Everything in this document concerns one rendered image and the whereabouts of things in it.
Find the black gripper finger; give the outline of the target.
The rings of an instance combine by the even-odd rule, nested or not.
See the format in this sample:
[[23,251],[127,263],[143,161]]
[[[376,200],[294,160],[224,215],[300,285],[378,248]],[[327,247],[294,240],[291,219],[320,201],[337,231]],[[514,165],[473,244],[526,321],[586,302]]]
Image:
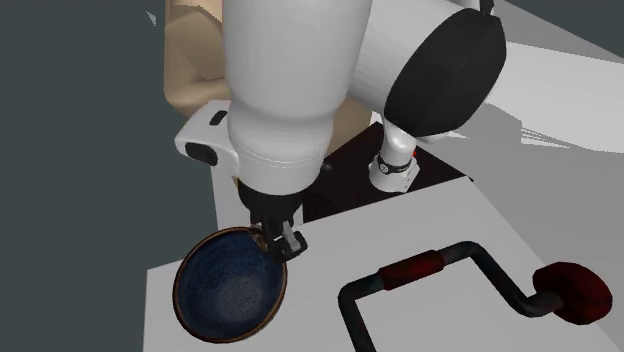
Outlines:
[[308,249],[308,244],[289,221],[263,219],[249,227],[249,236],[274,262],[286,263]]

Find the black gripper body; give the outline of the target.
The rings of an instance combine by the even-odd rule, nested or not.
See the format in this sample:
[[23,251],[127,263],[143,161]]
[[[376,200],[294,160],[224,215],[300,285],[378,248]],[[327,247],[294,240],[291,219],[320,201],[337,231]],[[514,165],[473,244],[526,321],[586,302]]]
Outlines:
[[242,181],[237,184],[238,195],[243,205],[250,211],[250,223],[257,224],[264,217],[294,225],[294,214],[303,204],[301,192],[289,195],[270,195],[256,191]]

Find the dark blue bowl brown rim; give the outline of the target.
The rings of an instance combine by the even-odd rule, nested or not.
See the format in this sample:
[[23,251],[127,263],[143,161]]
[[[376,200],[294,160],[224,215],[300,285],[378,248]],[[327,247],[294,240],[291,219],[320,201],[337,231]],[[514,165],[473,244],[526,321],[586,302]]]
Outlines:
[[213,344],[247,339],[271,322],[283,302],[287,266],[273,261],[248,227],[217,231],[193,247],[173,281],[176,319]]

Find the dark robot stand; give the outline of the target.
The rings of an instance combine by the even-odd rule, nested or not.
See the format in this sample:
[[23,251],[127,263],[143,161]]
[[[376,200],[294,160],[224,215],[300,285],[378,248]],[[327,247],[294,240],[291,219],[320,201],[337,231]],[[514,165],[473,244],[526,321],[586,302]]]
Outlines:
[[[333,216],[397,196],[376,189],[369,181],[369,164],[381,147],[383,127],[376,122],[328,155],[323,168],[305,194],[302,205],[305,223]],[[420,167],[410,192],[445,183],[464,174],[417,147]]]

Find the black red hand brace drill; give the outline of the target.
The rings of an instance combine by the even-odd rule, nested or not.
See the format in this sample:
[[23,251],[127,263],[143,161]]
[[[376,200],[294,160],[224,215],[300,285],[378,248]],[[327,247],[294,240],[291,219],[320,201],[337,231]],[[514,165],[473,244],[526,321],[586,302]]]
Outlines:
[[532,274],[535,293],[527,296],[483,246],[460,241],[386,265],[340,289],[338,307],[355,352],[377,352],[358,308],[359,299],[416,282],[465,259],[471,259],[503,300],[527,318],[553,313],[582,326],[604,318],[613,307],[613,295],[605,281],[585,266],[558,261],[537,269]]

